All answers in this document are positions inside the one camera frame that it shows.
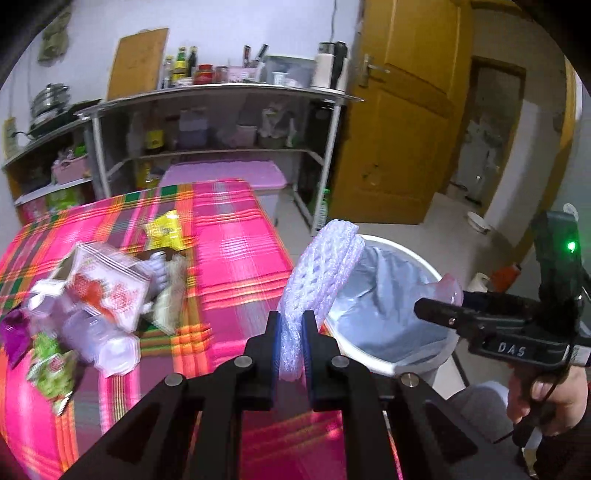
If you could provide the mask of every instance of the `red jar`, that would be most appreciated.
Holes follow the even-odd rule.
[[[213,65],[203,63],[199,66],[199,70],[195,72],[193,85],[205,85],[213,83]]]

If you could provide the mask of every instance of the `kitchen utensil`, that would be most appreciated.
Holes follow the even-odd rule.
[[[36,118],[52,110],[63,110],[70,100],[67,93],[70,87],[63,83],[49,83],[34,98],[31,104],[31,117]]]

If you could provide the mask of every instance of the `pink plaid tablecloth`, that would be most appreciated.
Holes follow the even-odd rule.
[[[87,368],[67,411],[54,417],[0,353],[0,434],[31,479],[56,479],[168,373],[212,372],[264,331],[291,272],[290,257],[243,181],[196,183],[128,194],[78,207],[24,227],[0,261],[6,313],[46,277],[77,241],[99,240],[135,253],[142,225],[178,211],[188,246],[187,306],[178,335],[141,335],[142,359],[123,377]],[[345,474],[339,414],[312,413],[302,382],[278,385],[272,412],[245,413],[241,478],[341,480]]]

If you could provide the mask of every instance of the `plastic bottle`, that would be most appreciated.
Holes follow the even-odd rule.
[[[107,377],[125,375],[139,362],[139,340],[135,335],[85,310],[79,310],[65,321],[60,337]]]
[[[150,113],[145,122],[146,155],[160,153],[164,149],[164,131],[158,113],[156,102],[152,102]]]
[[[134,112],[131,116],[126,140],[129,157],[140,157],[144,148],[144,121],[139,111]]]
[[[189,59],[187,60],[187,73],[185,77],[193,78],[197,69],[197,47],[191,47]]]
[[[183,78],[187,73],[187,47],[179,47],[177,60],[174,62],[173,82]]]
[[[329,189],[324,189],[323,195],[322,195],[322,203],[320,204],[320,212],[318,214],[318,221],[316,222],[314,229],[317,232],[320,232],[320,230],[322,230],[322,227],[324,227],[324,225],[326,225],[326,219],[328,218],[328,214],[329,214],[329,196],[330,196],[330,190]]]

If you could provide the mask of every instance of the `trash bin liner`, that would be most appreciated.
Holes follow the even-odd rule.
[[[441,275],[411,250],[362,235],[365,249],[326,319],[343,354],[382,375],[435,371],[452,354],[457,335],[418,319],[414,302],[431,296],[421,285]]]

